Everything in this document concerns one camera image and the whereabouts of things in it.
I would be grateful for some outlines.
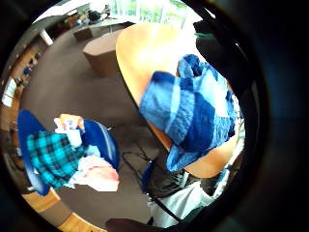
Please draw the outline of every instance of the teal plaid shirt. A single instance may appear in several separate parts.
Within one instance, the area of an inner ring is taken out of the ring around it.
[[[66,184],[77,171],[78,161],[85,156],[85,149],[72,149],[65,133],[38,131],[27,137],[30,160],[42,180],[58,189]]]

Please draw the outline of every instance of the pink fabric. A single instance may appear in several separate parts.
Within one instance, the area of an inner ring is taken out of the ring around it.
[[[80,163],[79,168],[87,171],[76,180],[77,184],[88,185],[97,191],[117,191],[119,175],[106,160],[91,155]]]

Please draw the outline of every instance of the blue plastic chair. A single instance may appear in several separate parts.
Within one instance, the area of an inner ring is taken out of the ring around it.
[[[101,156],[118,170],[120,159],[118,145],[109,130],[102,124],[92,120],[84,120],[84,126],[86,132],[81,136],[83,146],[97,146]],[[46,131],[46,128],[27,109],[18,112],[17,128],[19,148],[29,181],[39,195],[45,196],[48,194],[50,186],[35,172],[27,149],[27,137],[37,131]]]

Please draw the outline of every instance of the blue patterned fabric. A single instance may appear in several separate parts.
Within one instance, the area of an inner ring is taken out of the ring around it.
[[[179,62],[180,78],[154,72],[139,112],[173,141],[167,168],[178,171],[235,134],[236,112],[225,78],[192,54]]]
[[[77,171],[85,149],[72,149],[65,133],[38,131],[27,137],[27,148],[33,166],[43,181],[55,189],[66,184]]]

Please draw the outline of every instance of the round wooden table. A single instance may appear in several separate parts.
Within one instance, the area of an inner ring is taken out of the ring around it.
[[[155,71],[178,76],[178,62],[185,54],[195,54],[205,61],[195,40],[194,34],[160,23],[143,22],[124,29],[116,41],[116,56],[126,87],[137,106]],[[152,123],[148,124],[169,151],[172,145],[169,137]],[[199,178],[213,177],[228,163],[236,143],[234,136],[184,169]]]

